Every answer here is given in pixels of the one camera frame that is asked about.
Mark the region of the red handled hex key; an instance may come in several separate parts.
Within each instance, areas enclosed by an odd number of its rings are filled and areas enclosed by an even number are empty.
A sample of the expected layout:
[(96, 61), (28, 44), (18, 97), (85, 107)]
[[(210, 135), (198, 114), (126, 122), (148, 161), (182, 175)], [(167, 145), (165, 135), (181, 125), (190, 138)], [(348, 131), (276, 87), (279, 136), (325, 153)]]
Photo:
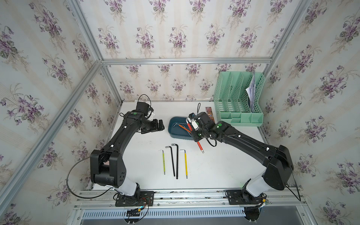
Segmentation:
[[(188, 126), (188, 128), (189, 128), (189, 130), (190, 130), (190, 134), (192, 134), (192, 132), (193, 132), (193, 128), (192, 128), (192, 125), (191, 125), (190, 118), (186, 118), (186, 121), (187, 121), (187, 126)], [(201, 144), (200, 144), (199, 142), (197, 142), (197, 145), (198, 145), (198, 147), (199, 147), (199, 149), (200, 149), (201, 153), (204, 153), (204, 150), (203, 150), (203, 148), (202, 148)]]

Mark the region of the orange handled hex key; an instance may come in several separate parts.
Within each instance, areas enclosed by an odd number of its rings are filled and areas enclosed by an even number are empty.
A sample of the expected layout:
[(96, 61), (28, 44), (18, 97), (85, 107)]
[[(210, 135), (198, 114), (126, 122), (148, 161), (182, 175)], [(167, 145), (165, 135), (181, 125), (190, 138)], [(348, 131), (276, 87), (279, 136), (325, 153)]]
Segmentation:
[(178, 126), (179, 126), (180, 128), (182, 128), (183, 130), (187, 131), (189, 134), (191, 134), (191, 132), (190, 132), (187, 128), (185, 128), (183, 125), (178, 124)]

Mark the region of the yellow handled hex key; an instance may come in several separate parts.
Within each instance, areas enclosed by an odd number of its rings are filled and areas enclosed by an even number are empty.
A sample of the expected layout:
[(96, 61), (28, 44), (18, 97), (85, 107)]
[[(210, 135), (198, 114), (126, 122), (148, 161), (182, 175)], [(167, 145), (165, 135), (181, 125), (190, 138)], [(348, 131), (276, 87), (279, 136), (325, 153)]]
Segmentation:
[(186, 174), (186, 179), (188, 179), (188, 166), (187, 166), (187, 154), (186, 154), (186, 150), (180, 150), (184, 152), (184, 158), (185, 158), (185, 174)]

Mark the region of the long black hex key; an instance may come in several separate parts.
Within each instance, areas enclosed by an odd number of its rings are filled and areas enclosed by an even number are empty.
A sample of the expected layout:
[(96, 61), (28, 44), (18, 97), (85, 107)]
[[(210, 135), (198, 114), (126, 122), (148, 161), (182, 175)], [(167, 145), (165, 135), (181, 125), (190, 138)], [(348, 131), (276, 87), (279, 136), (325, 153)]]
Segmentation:
[(175, 177), (176, 179), (179, 178), (179, 145), (176, 143), (171, 144), (171, 146), (176, 147), (176, 170), (175, 170)]

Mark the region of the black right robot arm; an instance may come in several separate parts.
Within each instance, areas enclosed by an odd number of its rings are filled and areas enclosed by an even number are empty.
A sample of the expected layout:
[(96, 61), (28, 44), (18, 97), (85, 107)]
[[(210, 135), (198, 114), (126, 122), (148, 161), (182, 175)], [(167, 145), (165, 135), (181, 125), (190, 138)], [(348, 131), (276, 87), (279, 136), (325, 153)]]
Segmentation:
[(294, 166), (287, 147), (265, 144), (240, 132), (225, 121), (215, 123), (207, 113), (191, 113), (187, 119), (195, 142), (211, 139), (231, 145), (256, 159), (265, 167), (264, 172), (250, 179), (242, 188), (242, 193), (260, 197), (269, 189), (284, 190), (293, 174)]

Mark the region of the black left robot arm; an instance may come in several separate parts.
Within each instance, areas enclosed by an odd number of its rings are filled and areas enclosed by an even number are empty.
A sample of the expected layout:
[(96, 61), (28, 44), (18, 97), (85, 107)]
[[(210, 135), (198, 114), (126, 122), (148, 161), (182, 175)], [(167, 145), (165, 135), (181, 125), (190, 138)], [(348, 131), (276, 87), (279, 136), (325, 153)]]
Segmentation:
[(140, 186), (127, 177), (123, 154), (137, 131), (147, 134), (164, 129), (162, 120), (149, 120), (140, 111), (127, 112), (123, 116), (120, 128), (111, 140), (101, 150), (94, 150), (91, 153), (92, 183), (114, 188), (118, 193), (127, 197), (139, 198)]

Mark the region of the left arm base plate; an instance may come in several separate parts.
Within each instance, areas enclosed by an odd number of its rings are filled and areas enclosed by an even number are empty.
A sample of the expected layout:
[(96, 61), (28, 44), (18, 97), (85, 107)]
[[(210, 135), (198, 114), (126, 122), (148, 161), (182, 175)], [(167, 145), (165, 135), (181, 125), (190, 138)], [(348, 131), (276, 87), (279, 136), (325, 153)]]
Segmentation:
[(140, 191), (135, 196), (124, 196), (121, 194), (115, 194), (113, 199), (115, 200), (116, 207), (127, 206), (153, 206), (154, 191)]

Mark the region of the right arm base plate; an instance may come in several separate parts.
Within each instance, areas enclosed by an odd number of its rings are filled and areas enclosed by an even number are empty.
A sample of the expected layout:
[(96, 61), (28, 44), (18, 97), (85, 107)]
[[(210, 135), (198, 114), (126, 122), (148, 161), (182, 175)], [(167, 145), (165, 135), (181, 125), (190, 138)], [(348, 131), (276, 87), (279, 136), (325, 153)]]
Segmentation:
[(260, 196), (254, 197), (247, 190), (226, 190), (226, 198), (230, 205), (262, 205), (266, 202), (267, 195), (262, 193)]

